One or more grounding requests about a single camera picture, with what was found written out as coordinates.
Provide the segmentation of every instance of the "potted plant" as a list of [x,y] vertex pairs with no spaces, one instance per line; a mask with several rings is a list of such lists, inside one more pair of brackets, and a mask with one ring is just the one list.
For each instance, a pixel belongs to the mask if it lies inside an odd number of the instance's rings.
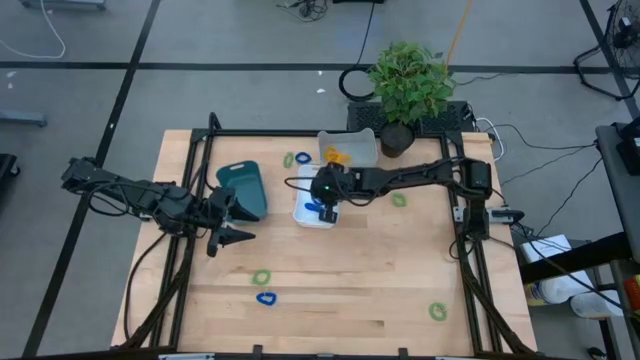
[[415,140],[413,123],[446,110],[455,84],[441,58],[442,53],[432,55],[417,44],[399,42],[382,51],[371,68],[369,79],[388,120],[380,131],[384,155],[402,155]]

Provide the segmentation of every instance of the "white cable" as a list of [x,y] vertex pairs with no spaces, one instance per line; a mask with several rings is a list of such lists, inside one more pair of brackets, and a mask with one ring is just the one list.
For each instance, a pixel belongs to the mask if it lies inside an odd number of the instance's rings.
[[486,121],[490,127],[491,130],[493,130],[493,133],[496,134],[496,139],[498,140],[498,144],[500,144],[500,155],[498,155],[498,157],[494,158],[494,161],[498,161],[500,159],[502,159],[502,157],[504,156],[504,154],[506,153],[506,151],[504,150],[504,144],[502,143],[502,139],[500,138],[500,134],[498,134],[498,130],[496,130],[495,126],[493,126],[493,123],[491,122],[491,120],[487,119],[487,118],[477,118],[477,121]]
[[32,59],[61,59],[65,52],[67,52],[67,46],[64,44],[64,41],[62,41],[62,38],[60,37],[60,35],[58,35],[58,32],[56,31],[56,28],[53,27],[53,24],[51,23],[51,20],[49,20],[49,16],[47,15],[47,11],[44,8],[44,0],[40,0],[40,6],[42,7],[42,14],[44,15],[45,20],[47,20],[47,24],[49,24],[49,27],[51,28],[51,31],[53,31],[53,34],[58,38],[58,41],[60,42],[60,45],[62,45],[62,51],[60,52],[60,55],[31,55],[31,54],[26,54],[23,53],[21,51],[18,51],[14,48],[12,48],[11,46],[7,45],[7,43],[5,43],[4,41],[2,41],[2,39],[0,39],[0,44],[2,44],[4,47],[7,48],[7,50],[11,51],[12,53],[21,55],[21,56],[25,56],[28,58],[32,58]]

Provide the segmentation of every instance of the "black plant pot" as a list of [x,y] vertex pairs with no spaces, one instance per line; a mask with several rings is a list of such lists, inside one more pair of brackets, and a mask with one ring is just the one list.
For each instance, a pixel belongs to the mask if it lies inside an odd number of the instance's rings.
[[386,123],[380,130],[380,148],[390,158],[397,158],[413,144],[416,134],[401,122]]

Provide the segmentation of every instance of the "white tray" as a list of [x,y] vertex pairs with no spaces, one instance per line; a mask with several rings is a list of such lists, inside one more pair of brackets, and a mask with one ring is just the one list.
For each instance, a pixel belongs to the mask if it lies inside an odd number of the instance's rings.
[[330,146],[337,151],[351,157],[351,162],[345,164],[350,167],[375,167],[378,162],[378,147],[373,130],[366,128],[357,133],[329,134],[326,131],[318,133],[320,159],[327,163],[324,153]]
[[[302,165],[298,168],[299,177],[312,177],[315,176],[322,165]],[[298,180],[297,186],[302,189],[311,188],[311,180]],[[307,210],[304,207],[305,203],[313,203],[311,199],[311,193],[308,191],[298,190],[298,196],[296,198],[296,208],[293,211],[293,218],[300,226],[318,228],[318,229],[330,229],[335,224],[320,221],[319,215],[315,211]],[[333,211],[337,214],[336,223],[340,220],[340,207],[334,206]]]

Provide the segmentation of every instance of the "yellow object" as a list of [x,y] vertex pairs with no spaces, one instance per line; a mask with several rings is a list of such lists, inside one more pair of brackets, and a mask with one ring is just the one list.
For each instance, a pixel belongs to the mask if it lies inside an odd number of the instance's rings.
[[335,162],[341,165],[351,163],[351,156],[339,152],[335,147],[329,146],[324,152],[324,158],[327,162]]
[[464,22],[467,21],[467,17],[469,16],[469,12],[471,11],[471,4],[473,4],[473,0],[467,0],[467,6],[464,8],[464,15],[462,15],[462,20],[460,20],[460,24],[458,25],[456,36],[453,37],[453,42],[451,43],[449,54],[447,54],[447,62],[444,63],[445,73],[449,70],[449,61],[451,60],[451,54],[453,54],[453,49],[456,47],[456,44],[458,43],[458,38],[460,37],[460,33],[462,32],[462,27],[464,26]]
[[529,306],[544,306],[550,304],[542,297],[540,282],[526,284],[524,286],[524,293],[527,298],[527,305]]

